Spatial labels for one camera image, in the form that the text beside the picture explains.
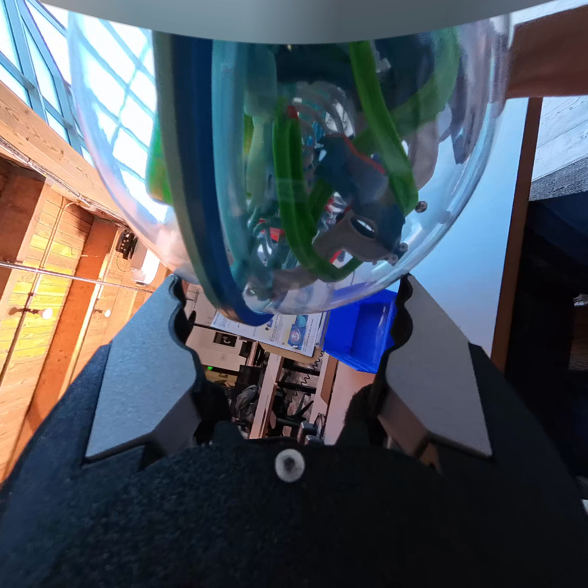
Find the black wall box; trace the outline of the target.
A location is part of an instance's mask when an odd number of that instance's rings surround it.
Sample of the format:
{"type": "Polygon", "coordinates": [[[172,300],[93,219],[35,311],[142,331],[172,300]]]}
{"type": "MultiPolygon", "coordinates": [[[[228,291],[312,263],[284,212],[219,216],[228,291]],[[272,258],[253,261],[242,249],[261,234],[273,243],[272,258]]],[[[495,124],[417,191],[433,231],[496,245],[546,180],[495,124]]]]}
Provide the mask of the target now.
{"type": "Polygon", "coordinates": [[[115,252],[121,254],[122,259],[128,261],[135,252],[137,242],[138,238],[136,235],[132,231],[124,229],[121,231],[116,242],[115,252]]]}

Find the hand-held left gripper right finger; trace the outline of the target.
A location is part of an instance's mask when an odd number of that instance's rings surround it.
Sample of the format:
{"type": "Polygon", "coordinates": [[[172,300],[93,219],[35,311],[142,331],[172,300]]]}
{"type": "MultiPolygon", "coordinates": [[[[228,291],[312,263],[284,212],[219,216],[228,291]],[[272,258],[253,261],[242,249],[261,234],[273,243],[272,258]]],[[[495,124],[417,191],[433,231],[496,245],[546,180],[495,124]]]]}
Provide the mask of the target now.
{"type": "Polygon", "coordinates": [[[432,443],[491,457],[469,340],[415,276],[401,278],[396,301],[377,408],[386,435],[414,458],[432,443]]]}

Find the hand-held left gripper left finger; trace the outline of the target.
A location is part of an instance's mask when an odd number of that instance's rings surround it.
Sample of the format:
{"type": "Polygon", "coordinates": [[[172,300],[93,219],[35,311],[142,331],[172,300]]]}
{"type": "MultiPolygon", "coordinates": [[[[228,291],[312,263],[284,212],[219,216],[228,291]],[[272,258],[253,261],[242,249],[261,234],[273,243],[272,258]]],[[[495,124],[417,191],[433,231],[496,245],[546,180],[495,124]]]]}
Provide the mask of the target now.
{"type": "Polygon", "coordinates": [[[195,445],[202,363],[187,347],[182,281],[168,276],[111,341],[86,459],[152,445],[165,456],[195,445]]]}

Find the clear plastic maze ball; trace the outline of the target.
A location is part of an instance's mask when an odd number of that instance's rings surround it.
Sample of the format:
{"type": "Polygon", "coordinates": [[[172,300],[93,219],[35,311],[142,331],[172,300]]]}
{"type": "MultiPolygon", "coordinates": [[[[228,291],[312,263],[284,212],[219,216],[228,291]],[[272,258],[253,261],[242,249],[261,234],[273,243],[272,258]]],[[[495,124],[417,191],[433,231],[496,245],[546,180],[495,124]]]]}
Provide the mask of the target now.
{"type": "Polygon", "coordinates": [[[486,167],[507,1],[73,1],[72,90],[126,223],[230,319],[396,282],[486,167]]]}

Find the blue plastic bin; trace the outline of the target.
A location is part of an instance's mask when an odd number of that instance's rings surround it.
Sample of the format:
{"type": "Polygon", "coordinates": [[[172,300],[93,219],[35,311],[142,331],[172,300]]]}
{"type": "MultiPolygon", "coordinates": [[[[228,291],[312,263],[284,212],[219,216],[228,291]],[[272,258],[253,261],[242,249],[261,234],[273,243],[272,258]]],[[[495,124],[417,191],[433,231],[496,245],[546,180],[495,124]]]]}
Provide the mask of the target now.
{"type": "Polygon", "coordinates": [[[397,293],[381,290],[329,312],[323,351],[356,371],[377,373],[383,354],[393,346],[397,293]]]}

